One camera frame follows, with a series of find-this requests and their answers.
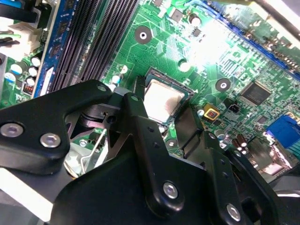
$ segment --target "black chip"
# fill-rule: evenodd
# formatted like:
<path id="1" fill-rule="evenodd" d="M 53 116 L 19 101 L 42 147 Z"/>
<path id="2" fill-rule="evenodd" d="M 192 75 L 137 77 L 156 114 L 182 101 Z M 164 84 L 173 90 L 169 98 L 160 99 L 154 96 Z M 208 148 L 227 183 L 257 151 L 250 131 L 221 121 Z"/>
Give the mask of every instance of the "black chip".
<path id="1" fill-rule="evenodd" d="M 51 53 L 50 53 L 50 56 L 51 56 L 51 57 L 53 57 L 54 55 L 56 55 L 57 53 L 60 52 L 60 46 L 61 46 L 61 44 L 59 43 L 59 44 L 56 44 L 56 45 L 52 48 Z"/>
<path id="2" fill-rule="evenodd" d="M 74 0 L 66 0 L 64 10 L 67 11 L 72 9 L 73 5 L 74 5 Z"/>
<path id="3" fill-rule="evenodd" d="M 260 124 L 265 124 L 265 122 L 267 121 L 267 117 L 262 116 L 261 118 L 259 118 L 259 120 L 257 121 Z"/>
<path id="4" fill-rule="evenodd" d="M 219 121 L 219 120 L 216 120 L 215 122 L 214 122 L 214 125 L 216 125 L 216 126 L 220 126 L 221 125 L 221 121 Z"/>
<path id="5" fill-rule="evenodd" d="M 163 0 L 154 0 L 154 5 L 156 5 L 157 7 L 160 7 L 162 3 Z"/>
<path id="6" fill-rule="evenodd" d="M 197 37 L 197 36 L 199 36 L 200 34 L 201 34 L 201 30 L 199 30 L 199 29 L 195 29 L 194 32 L 193 32 L 193 36 L 194 36 L 194 37 Z"/>
<path id="7" fill-rule="evenodd" d="M 242 96 L 256 106 L 261 105 L 270 95 L 271 92 L 258 83 L 251 83 L 242 92 Z"/>
<path id="8" fill-rule="evenodd" d="M 66 31 L 68 24 L 68 21 L 60 22 L 56 36 L 59 37 L 60 35 L 62 35 Z"/>
<path id="9" fill-rule="evenodd" d="M 180 12 L 178 9 L 176 9 L 173 13 L 173 15 L 171 16 L 171 19 L 176 21 L 176 22 L 179 22 L 183 17 L 183 13 Z"/>

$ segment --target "black ram slot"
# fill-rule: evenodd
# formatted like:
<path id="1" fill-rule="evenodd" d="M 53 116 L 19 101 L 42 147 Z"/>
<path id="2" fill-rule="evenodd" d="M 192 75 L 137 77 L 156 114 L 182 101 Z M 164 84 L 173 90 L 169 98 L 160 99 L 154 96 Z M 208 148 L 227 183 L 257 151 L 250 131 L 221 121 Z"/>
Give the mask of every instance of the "black ram slot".
<path id="1" fill-rule="evenodd" d="M 66 40 L 67 44 L 63 50 L 64 54 L 56 70 L 55 82 L 52 85 L 51 91 L 60 90 L 68 86 L 69 80 L 83 53 L 86 40 L 101 3 L 103 3 L 103 0 L 85 0 L 79 2 Z"/>
<path id="2" fill-rule="evenodd" d="M 77 83 L 95 78 L 100 79 L 103 76 L 138 3 L 139 0 L 111 0 L 109 2 Z"/>

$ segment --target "black metal bracket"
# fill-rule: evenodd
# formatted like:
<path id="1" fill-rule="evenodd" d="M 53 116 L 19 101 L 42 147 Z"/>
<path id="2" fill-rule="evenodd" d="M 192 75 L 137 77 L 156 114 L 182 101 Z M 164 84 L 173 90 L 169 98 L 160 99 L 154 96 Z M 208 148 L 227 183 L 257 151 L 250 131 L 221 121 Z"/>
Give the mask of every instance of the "black metal bracket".
<path id="1" fill-rule="evenodd" d="M 8 137 L 1 131 L 0 166 L 34 174 L 57 172 L 70 148 L 65 118 L 77 110 L 105 102 L 111 94 L 104 84 L 91 80 L 1 110 L 0 126 L 14 123 L 23 132 Z M 69 123 L 75 124 L 77 119 L 74 117 Z M 41 137 L 50 133 L 60 139 L 55 148 L 41 144 Z"/>

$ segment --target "yellow component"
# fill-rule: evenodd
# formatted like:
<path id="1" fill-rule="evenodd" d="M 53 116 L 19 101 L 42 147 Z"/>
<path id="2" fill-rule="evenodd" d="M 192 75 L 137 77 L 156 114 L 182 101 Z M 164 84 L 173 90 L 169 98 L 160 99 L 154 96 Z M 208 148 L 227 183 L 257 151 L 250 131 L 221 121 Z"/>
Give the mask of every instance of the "yellow component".
<path id="1" fill-rule="evenodd" d="M 219 110 L 214 107 L 213 105 L 207 103 L 204 107 L 204 117 L 210 120 L 216 120 L 219 117 L 220 112 Z"/>

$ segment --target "black connector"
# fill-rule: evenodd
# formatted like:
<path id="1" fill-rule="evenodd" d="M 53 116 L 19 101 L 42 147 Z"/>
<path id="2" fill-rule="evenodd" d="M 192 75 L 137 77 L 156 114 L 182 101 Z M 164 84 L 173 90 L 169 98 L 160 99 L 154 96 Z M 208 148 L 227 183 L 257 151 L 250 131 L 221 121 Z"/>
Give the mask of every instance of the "black connector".
<path id="1" fill-rule="evenodd" d="M 238 106 L 238 101 L 233 101 L 230 98 L 226 98 L 224 100 L 224 104 L 227 109 L 229 109 L 230 111 L 232 111 L 234 113 L 238 113 L 240 111 L 240 107 Z"/>

